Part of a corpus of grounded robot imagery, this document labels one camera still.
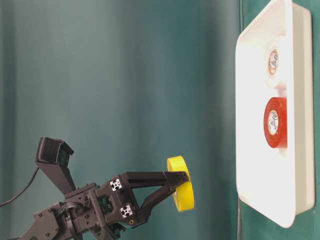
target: black mechanical bracket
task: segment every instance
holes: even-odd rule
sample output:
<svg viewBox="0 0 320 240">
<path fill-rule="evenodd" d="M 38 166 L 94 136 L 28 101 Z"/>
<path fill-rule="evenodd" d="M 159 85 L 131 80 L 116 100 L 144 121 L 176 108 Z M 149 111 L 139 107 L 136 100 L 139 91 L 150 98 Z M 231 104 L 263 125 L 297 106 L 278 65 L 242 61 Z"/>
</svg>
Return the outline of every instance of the black mechanical bracket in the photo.
<svg viewBox="0 0 320 240">
<path fill-rule="evenodd" d="M 74 151 L 60 139 L 42 137 L 35 163 L 64 194 L 64 201 L 34 214 L 32 227 L 17 240 L 82 240 L 91 231 L 97 240 L 115 240 L 120 231 L 148 221 L 153 207 L 187 182 L 184 171 L 125 172 L 101 187 L 76 189 L 68 169 Z M 139 206 L 133 189 L 160 188 Z"/>
</svg>

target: red tape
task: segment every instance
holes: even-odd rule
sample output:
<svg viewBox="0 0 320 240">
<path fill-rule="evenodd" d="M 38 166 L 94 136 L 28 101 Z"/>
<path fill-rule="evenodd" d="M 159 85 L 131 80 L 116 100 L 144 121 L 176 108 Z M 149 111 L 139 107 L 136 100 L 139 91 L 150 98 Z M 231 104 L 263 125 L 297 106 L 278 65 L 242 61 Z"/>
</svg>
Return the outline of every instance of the red tape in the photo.
<svg viewBox="0 0 320 240">
<path fill-rule="evenodd" d="M 287 98 L 272 97 L 264 111 L 264 136 L 272 148 L 287 147 Z"/>
</svg>

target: cable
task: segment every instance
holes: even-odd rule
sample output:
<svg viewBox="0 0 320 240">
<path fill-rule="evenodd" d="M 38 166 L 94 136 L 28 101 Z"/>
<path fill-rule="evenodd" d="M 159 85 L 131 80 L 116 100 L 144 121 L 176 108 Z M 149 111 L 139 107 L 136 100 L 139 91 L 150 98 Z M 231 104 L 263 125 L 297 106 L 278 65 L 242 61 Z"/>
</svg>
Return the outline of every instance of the cable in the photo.
<svg viewBox="0 0 320 240">
<path fill-rule="evenodd" d="M 65 210 L 67 209 L 75 209 L 79 213 L 82 213 L 84 211 L 84 206 L 79 203 L 79 202 L 68 202 L 65 205 L 63 205 L 59 210 L 58 210 L 58 216 L 64 213 Z"/>
<path fill-rule="evenodd" d="M 35 179 L 35 176 L 36 176 L 38 170 L 39 170 L 39 167 L 37 167 L 37 168 L 34 170 L 34 173 L 33 173 L 32 177 L 31 177 L 31 179 L 29 180 L 29 182 L 27 183 L 27 185 L 24 187 L 24 189 L 22 189 L 17 195 L 15 195 L 15 196 L 14 196 L 13 198 L 11 198 L 10 200 L 5 201 L 5 202 L 3 202 L 3 203 L 0 203 L 0 208 L 3 207 L 3 206 L 5 206 L 5 205 L 7 205 L 7 204 L 9 204 L 9 203 L 11 203 L 11 202 L 13 202 L 13 201 L 14 201 L 15 199 L 17 199 L 21 194 L 23 194 L 23 193 L 25 192 L 25 190 L 27 190 L 27 188 L 28 188 L 28 187 L 30 186 L 30 184 L 33 182 L 33 180 Z"/>
</svg>

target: white tray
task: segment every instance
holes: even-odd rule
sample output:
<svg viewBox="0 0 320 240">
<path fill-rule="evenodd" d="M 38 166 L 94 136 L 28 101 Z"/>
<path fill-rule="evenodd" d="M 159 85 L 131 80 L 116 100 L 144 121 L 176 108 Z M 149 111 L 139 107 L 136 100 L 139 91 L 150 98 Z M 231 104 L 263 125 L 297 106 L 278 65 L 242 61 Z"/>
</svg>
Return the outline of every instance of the white tray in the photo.
<svg viewBox="0 0 320 240">
<path fill-rule="evenodd" d="M 315 204 L 311 26 L 307 9 L 272 0 L 240 34 L 235 51 L 238 195 L 284 228 Z M 265 82 L 266 51 L 279 36 L 286 89 Z M 264 112 L 272 97 L 287 97 L 287 148 L 271 148 L 265 139 Z"/>
</svg>

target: yellow tape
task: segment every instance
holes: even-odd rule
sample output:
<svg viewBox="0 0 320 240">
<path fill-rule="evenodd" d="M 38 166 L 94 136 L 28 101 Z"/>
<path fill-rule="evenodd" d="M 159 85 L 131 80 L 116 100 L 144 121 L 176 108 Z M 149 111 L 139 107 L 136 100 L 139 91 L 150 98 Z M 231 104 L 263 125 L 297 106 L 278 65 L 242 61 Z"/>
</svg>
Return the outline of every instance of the yellow tape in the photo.
<svg viewBox="0 0 320 240">
<path fill-rule="evenodd" d="M 189 178 L 189 181 L 177 187 L 173 194 L 176 208 L 179 212 L 193 209 L 195 207 L 194 190 L 192 188 L 190 174 L 184 158 L 182 156 L 168 158 L 167 166 L 169 172 L 184 171 Z"/>
</svg>

